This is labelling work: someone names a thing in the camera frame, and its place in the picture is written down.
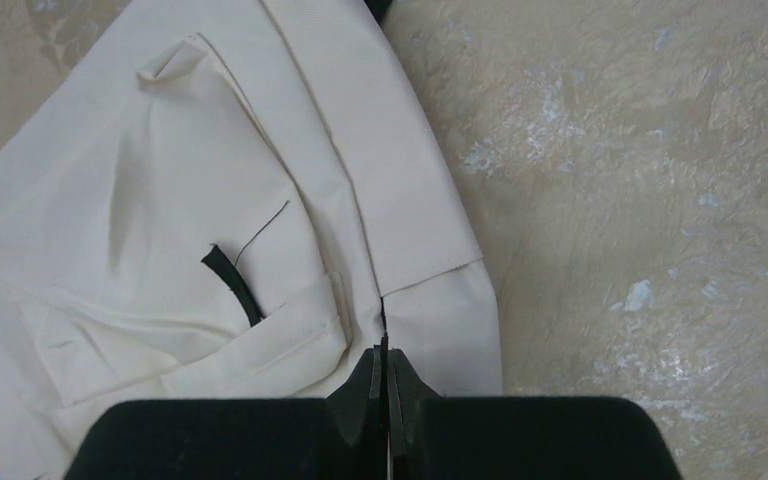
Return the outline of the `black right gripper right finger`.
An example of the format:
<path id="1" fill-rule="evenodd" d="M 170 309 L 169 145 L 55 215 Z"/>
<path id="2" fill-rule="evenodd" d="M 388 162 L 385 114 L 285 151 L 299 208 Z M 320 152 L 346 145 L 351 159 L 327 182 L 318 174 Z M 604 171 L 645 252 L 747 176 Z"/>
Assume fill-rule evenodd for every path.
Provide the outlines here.
<path id="1" fill-rule="evenodd" d="M 423 403 L 438 398 L 401 349 L 385 344 L 389 475 L 424 479 Z"/>

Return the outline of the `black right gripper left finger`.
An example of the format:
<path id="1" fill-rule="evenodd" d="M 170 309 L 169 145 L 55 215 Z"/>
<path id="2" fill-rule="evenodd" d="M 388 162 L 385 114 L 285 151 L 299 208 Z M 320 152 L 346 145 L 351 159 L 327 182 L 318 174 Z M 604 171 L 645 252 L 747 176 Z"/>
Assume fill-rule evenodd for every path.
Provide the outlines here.
<path id="1" fill-rule="evenodd" d="M 326 398 L 330 479 L 382 477 L 382 348 L 363 352 L 349 378 Z"/>

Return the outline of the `beige canvas backpack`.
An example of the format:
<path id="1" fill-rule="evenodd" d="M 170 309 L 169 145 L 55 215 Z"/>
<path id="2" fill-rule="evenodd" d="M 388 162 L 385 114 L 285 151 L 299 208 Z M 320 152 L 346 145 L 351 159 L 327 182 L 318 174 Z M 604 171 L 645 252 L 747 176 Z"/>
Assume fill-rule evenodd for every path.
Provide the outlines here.
<path id="1" fill-rule="evenodd" d="M 362 1 L 135 1 L 0 151 L 0 479 L 110 407 L 324 396 L 387 337 L 503 389 L 497 302 Z"/>

